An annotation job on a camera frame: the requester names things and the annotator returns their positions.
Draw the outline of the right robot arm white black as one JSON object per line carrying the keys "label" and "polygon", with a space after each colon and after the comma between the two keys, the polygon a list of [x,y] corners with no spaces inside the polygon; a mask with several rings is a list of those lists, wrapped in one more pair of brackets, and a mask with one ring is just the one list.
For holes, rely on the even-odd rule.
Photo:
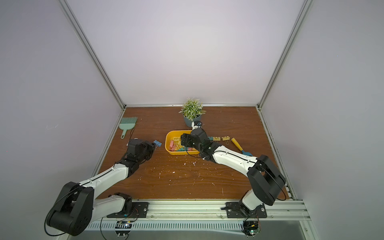
{"label": "right robot arm white black", "polygon": [[199,151],[199,156],[206,161],[227,166],[246,176],[252,189],[241,199],[241,205],[250,211],[262,204],[272,206],[286,184],[285,177],[269,157],[246,156],[232,151],[209,140],[202,128],[182,134],[181,144]]}

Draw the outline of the blue binder clip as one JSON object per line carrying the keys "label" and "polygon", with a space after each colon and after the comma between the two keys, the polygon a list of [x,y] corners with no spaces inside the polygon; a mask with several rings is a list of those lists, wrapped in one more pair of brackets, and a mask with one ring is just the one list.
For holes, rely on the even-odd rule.
{"label": "blue binder clip", "polygon": [[157,141],[157,140],[154,140],[154,144],[157,146],[157,147],[161,147],[162,146],[162,143]]}

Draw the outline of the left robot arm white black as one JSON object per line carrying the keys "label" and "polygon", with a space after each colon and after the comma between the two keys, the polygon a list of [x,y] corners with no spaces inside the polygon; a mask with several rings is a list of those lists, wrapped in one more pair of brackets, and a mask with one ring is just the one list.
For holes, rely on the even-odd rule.
{"label": "left robot arm white black", "polygon": [[157,147],[156,142],[130,140],[127,151],[112,167],[88,180],[65,184],[46,215],[44,228],[59,230],[60,235],[78,236],[90,223],[109,215],[137,218],[139,211],[134,208],[131,196],[115,193],[104,199],[98,197],[133,175],[141,164],[151,159]]}

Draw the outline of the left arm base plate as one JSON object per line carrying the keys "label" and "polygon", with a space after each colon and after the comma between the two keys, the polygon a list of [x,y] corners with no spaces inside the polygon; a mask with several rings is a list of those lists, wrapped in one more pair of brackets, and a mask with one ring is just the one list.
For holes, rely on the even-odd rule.
{"label": "left arm base plate", "polygon": [[107,215],[107,218],[146,218],[149,202],[130,202],[118,213]]}

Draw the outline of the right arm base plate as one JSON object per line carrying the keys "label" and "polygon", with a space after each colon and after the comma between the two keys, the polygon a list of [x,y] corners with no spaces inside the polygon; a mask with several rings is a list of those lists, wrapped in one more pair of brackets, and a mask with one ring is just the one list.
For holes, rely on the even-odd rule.
{"label": "right arm base plate", "polygon": [[225,206],[221,208],[222,211],[226,211],[227,218],[267,218],[267,211],[264,204],[258,205],[254,210],[248,209],[241,202],[226,202]]}

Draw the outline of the yellow plastic storage box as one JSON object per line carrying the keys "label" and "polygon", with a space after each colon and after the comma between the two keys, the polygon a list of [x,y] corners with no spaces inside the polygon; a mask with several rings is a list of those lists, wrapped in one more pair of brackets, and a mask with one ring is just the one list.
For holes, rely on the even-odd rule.
{"label": "yellow plastic storage box", "polygon": [[197,155],[194,148],[186,148],[181,144],[181,135],[190,134],[191,130],[170,131],[166,136],[165,149],[170,155]]}

